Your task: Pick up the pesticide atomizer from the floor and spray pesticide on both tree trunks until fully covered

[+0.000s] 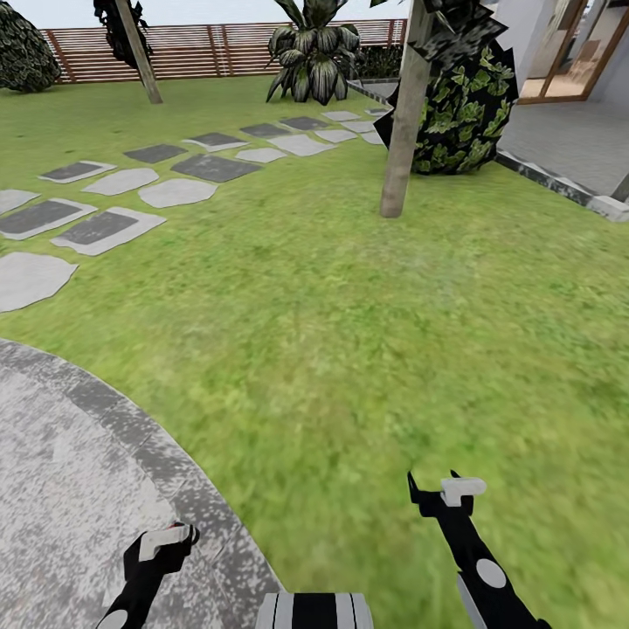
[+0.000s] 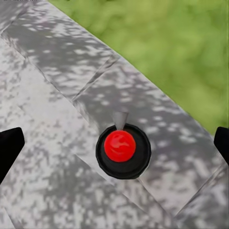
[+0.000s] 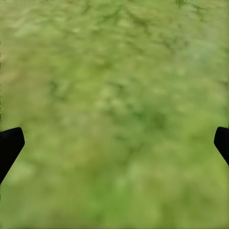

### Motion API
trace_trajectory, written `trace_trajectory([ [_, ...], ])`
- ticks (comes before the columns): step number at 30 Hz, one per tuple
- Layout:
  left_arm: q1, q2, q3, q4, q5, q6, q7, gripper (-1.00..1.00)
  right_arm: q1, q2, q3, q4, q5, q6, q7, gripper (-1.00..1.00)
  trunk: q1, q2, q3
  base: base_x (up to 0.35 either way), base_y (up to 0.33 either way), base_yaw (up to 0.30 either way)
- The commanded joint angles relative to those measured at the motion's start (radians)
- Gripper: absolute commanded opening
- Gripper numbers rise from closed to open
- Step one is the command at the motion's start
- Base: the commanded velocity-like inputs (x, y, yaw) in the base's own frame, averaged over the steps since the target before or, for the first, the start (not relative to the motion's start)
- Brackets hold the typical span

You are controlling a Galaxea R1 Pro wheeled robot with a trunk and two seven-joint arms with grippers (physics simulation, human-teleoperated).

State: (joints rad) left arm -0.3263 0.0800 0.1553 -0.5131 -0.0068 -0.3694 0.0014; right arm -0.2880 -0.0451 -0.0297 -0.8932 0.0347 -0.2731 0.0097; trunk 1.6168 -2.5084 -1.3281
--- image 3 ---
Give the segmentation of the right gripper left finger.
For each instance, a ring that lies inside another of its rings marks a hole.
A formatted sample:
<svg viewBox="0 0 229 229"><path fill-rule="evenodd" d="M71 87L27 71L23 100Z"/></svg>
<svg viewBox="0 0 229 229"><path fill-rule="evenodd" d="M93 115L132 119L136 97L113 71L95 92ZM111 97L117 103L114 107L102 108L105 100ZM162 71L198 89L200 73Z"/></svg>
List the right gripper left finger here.
<svg viewBox="0 0 229 229"><path fill-rule="evenodd" d="M0 132L0 184L25 145L21 127Z"/></svg>

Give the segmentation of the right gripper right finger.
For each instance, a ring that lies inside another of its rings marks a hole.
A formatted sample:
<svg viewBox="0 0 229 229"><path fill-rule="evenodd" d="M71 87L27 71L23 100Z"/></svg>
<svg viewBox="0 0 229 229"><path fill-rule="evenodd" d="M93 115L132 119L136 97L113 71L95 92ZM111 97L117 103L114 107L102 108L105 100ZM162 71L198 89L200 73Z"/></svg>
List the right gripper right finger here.
<svg viewBox="0 0 229 229"><path fill-rule="evenodd" d="M215 138L214 138L214 144L229 165L229 129L228 128L224 128L224 127L217 128Z"/></svg>

